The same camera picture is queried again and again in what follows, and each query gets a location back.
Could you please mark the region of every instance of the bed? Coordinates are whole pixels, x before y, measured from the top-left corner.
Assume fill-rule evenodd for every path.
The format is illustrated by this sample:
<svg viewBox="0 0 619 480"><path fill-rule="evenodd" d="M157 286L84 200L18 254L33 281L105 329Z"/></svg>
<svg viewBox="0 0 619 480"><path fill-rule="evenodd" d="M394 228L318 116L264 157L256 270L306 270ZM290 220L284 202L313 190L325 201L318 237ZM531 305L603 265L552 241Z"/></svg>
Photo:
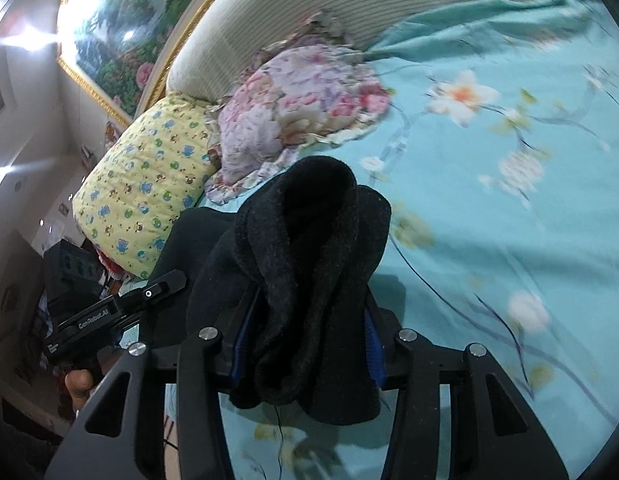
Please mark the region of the bed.
<svg viewBox="0 0 619 480"><path fill-rule="evenodd" d="M618 27L600 0L216 0L168 88L221 98L253 52L323 8L392 96L365 136L302 152L346 162L392 205L374 297L435 344L486 345L577 478L619 421ZM199 206L233 212L255 189ZM379 478L383 401L337 428L222 396L237 478ZM445 390L441 406L447 478Z"/></svg>

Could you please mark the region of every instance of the orange flower center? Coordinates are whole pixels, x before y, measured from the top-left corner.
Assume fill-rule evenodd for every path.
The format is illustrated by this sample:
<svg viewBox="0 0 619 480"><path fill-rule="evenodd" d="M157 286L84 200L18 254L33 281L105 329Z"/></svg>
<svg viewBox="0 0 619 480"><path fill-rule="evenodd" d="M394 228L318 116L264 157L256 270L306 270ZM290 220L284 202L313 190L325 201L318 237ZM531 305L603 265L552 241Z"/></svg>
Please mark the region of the orange flower center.
<svg viewBox="0 0 619 480"><path fill-rule="evenodd" d="M451 92L449 92L449 95L452 99L454 99L454 101L458 101L467 107L471 107L471 105L477 102L476 94L474 94L473 90L469 86L459 86L454 88Z"/></svg>

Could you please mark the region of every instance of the blue bear print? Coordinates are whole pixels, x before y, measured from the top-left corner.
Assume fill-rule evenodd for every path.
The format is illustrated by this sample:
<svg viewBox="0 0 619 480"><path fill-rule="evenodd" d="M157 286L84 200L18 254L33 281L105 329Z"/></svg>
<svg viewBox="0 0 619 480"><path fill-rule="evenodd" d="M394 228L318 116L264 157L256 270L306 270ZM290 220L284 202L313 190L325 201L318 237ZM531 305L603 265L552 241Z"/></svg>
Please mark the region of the blue bear print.
<svg viewBox="0 0 619 480"><path fill-rule="evenodd" d="M116 248L118 249L119 253L125 254L127 252L129 246L129 242L127 240L123 240L122 238L120 238L118 240L118 244L116 245Z"/></svg>

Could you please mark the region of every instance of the hand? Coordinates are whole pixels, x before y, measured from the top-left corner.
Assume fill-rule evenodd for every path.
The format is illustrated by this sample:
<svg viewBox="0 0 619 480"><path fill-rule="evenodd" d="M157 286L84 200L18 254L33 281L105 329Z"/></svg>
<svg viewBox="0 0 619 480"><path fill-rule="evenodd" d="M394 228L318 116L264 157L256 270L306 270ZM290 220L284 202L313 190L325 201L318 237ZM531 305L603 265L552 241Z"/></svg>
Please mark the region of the hand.
<svg viewBox="0 0 619 480"><path fill-rule="evenodd" d="M102 373L106 374L112 369L113 365L122 355L123 350L115 351L100 368ZM89 370L72 370L65 376L65 386L71 396L71 401L75 410L82 410L85 403L89 400L91 390L97 386L94 384L94 378Z"/></svg>

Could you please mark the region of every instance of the landscape painting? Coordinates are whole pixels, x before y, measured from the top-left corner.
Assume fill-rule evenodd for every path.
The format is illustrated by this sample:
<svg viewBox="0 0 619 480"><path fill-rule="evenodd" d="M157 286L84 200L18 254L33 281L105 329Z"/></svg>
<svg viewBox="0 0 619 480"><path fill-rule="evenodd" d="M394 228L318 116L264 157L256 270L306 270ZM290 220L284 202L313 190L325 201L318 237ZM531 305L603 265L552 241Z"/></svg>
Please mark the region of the landscape painting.
<svg viewBox="0 0 619 480"><path fill-rule="evenodd" d="M63 0L61 66L129 124L165 42L192 0Z"/></svg>

